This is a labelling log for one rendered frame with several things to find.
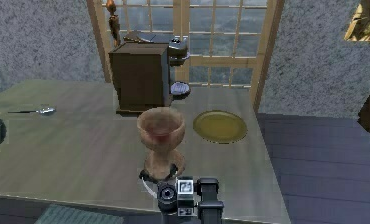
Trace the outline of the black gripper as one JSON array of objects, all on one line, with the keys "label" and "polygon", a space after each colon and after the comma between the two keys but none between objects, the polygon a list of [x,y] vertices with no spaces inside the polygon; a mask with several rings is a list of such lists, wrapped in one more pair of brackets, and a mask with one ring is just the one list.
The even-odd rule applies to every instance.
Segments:
[{"label": "black gripper", "polygon": [[[176,164],[170,166],[169,180],[173,181],[178,176],[178,167]],[[158,208],[162,214],[162,224],[169,224],[171,214],[177,212],[177,191],[176,188],[167,183],[159,182],[151,177],[146,170],[141,170],[139,179],[142,181],[143,186],[151,196],[157,195]],[[150,184],[157,184],[158,191],[150,186]]]}]

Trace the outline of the dark brown coffee machine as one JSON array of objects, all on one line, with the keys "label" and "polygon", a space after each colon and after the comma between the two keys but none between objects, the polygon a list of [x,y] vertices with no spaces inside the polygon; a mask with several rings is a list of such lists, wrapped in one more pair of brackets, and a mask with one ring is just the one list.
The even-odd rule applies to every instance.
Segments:
[{"label": "dark brown coffee machine", "polygon": [[190,57],[187,37],[134,30],[109,52],[117,113],[142,113],[172,102],[170,68]]}]

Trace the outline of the silver spoon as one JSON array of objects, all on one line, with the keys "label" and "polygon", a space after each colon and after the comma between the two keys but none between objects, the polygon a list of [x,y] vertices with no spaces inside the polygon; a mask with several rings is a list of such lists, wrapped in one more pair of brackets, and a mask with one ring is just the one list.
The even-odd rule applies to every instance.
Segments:
[{"label": "silver spoon", "polygon": [[54,107],[41,107],[41,108],[33,109],[33,110],[20,110],[18,111],[18,114],[37,113],[41,116],[49,116],[49,115],[54,114],[55,112],[56,112],[56,109]]}]

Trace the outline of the tan stone goblet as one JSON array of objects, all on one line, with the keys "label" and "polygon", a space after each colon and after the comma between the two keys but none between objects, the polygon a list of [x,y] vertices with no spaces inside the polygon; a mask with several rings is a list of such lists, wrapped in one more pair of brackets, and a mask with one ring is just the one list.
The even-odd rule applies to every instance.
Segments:
[{"label": "tan stone goblet", "polygon": [[176,109],[157,107],[137,118],[141,142],[149,150],[144,170],[158,181],[169,180],[170,166],[176,164],[178,176],[185,170],[185,158],[177,149],[185,136],[185,119]]}]

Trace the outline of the wooden framed window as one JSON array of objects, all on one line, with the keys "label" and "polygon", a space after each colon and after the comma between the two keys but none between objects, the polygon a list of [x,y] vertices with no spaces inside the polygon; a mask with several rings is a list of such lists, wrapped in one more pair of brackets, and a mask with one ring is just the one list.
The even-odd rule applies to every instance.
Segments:
[{"label": "wooden framed window", "polygon": [[[113,72],[111,69],[109,52],[116,47],[113,44],[113,37],[108,24],[110,14],[105,6],[107,0],[85,1],[91,19],[100,61],[102,63],[104,78],[107,83],[113,85]],[[267,0],[267,3],[262,7],[265,11],[265,17],[262,31],[258,34],[260,39],[257,53],[254,57],[238,57],[234,54],[230,56],[215,56],[213,54],[204,56],[192,55],[189,52],[190,57],[185,63],[182,66],[175,67],[175,77],[180,81],[187,81],[189,79],[189,69],[191,66],[204,66],[208,69],[214,67],[228,67],[230,70],[250,68],[253,70],[249,91],[251,100],[250,106],[254,109],[258,109],[284,1],[285,0]]]}]

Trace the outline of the grey green chair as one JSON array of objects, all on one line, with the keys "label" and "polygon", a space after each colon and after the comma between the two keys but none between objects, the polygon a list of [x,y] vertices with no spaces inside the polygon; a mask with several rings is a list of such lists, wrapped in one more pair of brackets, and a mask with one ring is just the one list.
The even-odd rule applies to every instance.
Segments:
[{"label": "grey green chair", "polygon": [[115,215],[90,212],[61,206],[50,205],[34,224],[123,224],[124,218]]}]

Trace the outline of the yellow framed wall picture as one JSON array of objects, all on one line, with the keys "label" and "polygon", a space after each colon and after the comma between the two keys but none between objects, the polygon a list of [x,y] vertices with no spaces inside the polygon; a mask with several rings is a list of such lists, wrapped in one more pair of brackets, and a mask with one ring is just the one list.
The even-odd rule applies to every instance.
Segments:
[{"label": "yellow framed wall picture", "polygon": [[345,41],[370,42],[370,0],[360,0],[344,35]]}]

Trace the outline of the yellow round plate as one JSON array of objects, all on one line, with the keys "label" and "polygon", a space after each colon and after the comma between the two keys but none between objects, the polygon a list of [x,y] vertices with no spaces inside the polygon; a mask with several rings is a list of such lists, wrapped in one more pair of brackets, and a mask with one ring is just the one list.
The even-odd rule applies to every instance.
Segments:
[{"label": "yellow round plate", "polygon": [[209,142],[231,144],[246,136],[247,125],[234,113],[210,110],[200,113],[193,120],[193,130]]}]

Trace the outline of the brown wooden pepper mill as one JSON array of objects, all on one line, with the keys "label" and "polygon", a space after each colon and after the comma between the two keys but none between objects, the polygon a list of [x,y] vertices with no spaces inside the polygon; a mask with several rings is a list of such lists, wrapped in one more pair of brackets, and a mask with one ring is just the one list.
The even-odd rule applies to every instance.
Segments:
[{"label": "brown wooden pepper mill", "polygon": [[111,35],[113,37],[113,44],[115,47],[117,47],[121,43],[120,35],[119,35],[119,31],[120,31],[119,17],[116,14],[117,7],[116,7],[114,0],[107,0],[105,6],[106,6],[107,11],[110,14],[110,17],[108,19],[108,24],[109,24],[109,28],[111,31]]}]

